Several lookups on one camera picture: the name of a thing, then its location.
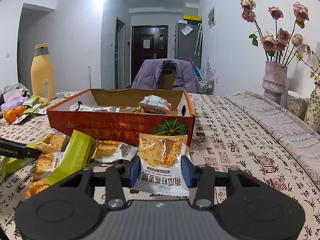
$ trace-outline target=flower vase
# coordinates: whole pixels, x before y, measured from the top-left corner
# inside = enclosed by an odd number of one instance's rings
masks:
[[[262,87],[264,96],[277,104],[280,103],[281,95],[285,93],[285,79],[287,67],[274,61],[266,61],[266,70],[263,77]]]
[[[320,86],[315,84],[316,88],[311,92],[310,101],[304,122],[313,130],[317,131],[320,124]]]

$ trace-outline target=orange cardboard box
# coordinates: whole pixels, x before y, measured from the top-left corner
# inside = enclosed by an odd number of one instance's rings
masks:
[[[169,115],[135,114],[126,107],[136,107],[145,96],[156,95],[172,104]],[[116,106],[118,113],[70,111],[78,101],[90,106]],[[139,145],[139,134],[188,135],[190,146],[195,111],[183,90],[87,89],[47,109],[49,123],[68,136],[78,130],[96,140],[115,140]]]

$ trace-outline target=purple jacket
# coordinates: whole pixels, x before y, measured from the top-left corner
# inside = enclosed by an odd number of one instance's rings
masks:
[[[188,93],[198,93],[200,85],[198,78],[188,61],[179,59],[147,59],[143,62],[132,88],[158,89],[158,80],[164,64],[176,65],[177,76],[173,82],[172,90],[186,90]]]

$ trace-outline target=notice on door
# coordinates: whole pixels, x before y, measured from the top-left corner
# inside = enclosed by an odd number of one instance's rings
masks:
[[[150,49],[150,40],[143,40],[143,47],[145,49]]]

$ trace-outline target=refrigerator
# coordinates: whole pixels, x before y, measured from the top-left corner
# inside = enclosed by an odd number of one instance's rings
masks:
[[[189,34],[184,35],[181,29],[185,28],[186,26],[187,25],[184,23],[176,24],[176,40],[175,40],[174,58],[191,62],[190,60],[190,57],[191,57],[194,64],[200,69],[202,44],[200,47],[200,55],[198,56],[199,44],[197,46],[196,55],[194,55],[197,38],[198,38],[198,31],[200,26],[192,25],[193,30]]]

